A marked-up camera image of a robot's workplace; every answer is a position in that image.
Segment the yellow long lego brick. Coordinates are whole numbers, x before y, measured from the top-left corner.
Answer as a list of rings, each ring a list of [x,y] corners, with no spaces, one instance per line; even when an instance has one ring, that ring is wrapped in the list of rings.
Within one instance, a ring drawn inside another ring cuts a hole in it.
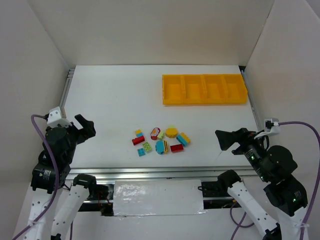
[[[189,137],[184,133],[184,132],[181,132],[180,134],[180,137],[183,139],[183,142],[188,145],[191,140],[189,139]]]

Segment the teal long lego brick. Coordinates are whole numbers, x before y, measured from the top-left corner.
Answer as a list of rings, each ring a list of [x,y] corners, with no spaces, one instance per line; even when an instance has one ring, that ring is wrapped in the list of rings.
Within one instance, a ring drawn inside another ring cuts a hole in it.
[[[180,144],[182,144],[184,147],[186,147],[187,145],[188,145],[188,142],[184,139],[184,137],[183,136],[181,136],[180,134],[178,134],[177,136],[176,136],[176,139],[178,140],[178,142],[180,143]]]

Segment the red rectangular lego brick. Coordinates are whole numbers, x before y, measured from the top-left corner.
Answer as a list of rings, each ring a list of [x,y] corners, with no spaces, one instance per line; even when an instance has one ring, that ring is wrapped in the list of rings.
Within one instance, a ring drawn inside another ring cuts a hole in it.
[[[175,144],[175,145],[171,145],[170,146],[170,150],[172,153],[179,153],[182,152],[184,150],[184,146],[183,144]]]

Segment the red arch lego brick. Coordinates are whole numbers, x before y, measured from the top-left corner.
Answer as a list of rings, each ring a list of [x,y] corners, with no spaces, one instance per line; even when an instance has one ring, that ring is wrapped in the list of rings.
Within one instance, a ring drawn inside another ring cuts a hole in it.
[[[142,135],[142,136],[139,136],[139,137],[132,139],[132,144],[135,146],[140,143],[143,143],[144,141],[145,141],[145,137]]]

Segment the round yellow lego brick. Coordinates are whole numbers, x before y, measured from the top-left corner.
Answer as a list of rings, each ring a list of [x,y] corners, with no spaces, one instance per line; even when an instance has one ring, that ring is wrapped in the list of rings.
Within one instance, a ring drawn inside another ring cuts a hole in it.
[[[165,136],[168,138],[176,138],[177,135],[178,130],[172,125],[168,126],[168,128],[165,130]]]

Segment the light green lego brick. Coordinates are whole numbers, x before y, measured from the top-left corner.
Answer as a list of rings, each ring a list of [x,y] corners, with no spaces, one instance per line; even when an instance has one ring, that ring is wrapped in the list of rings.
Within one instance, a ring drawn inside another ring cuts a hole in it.
[[[159,134],[157,135],[157,139],[158,139],[158,140],[162,140],[162,139],[164,138],[164,135],[165,135],[165,132],[164,132],[163,130],[161,130],[161,131],[159,132]]]

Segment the red flower lego brick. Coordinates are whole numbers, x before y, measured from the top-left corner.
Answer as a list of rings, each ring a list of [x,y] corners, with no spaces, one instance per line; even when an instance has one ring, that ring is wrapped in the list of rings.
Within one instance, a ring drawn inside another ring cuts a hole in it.
[[[158,139],[158,135],[159,135],[160,131],[161,131],[160,128],[155,127],[150,133],[150,138],[152,140],[156,141]]]

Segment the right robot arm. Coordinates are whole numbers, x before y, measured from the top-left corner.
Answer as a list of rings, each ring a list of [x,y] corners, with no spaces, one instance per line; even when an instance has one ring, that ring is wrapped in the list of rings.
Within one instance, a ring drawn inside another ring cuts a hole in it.
[[[264,137],[255,131],[241,128],[237,131],[216,130],[220,149],[228,150],[234,143],[233,155],[243,155],[259,178],[267,183],[263,189],[269,202],[276,208],[278,220],[268,216],[246,189],[234,170],[218,176],[220,187],[232,196],[251,218],[264,240],[307,240],[303,219],[308,210],[307,192],[292,175],[298,167],[291,152],[280,145],[264,147]]]

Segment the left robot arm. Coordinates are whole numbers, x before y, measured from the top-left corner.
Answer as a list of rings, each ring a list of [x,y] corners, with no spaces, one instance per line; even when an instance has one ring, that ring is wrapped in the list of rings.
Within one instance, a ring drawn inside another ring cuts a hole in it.
[[[61,113],[59,108],[46,115],[33,114],[31,123],[42,140],[43,150],[32,170],[33,191],[27,226],[13,239],[64,240],[73,236],[74,219],[83,202],[99,196],[99,185],[93,175],[80,173],[68,188],[64,203],[57,209],[66,188],[76,147],[95,137],[94,122],[78,114],[74,117],[81,128]]]

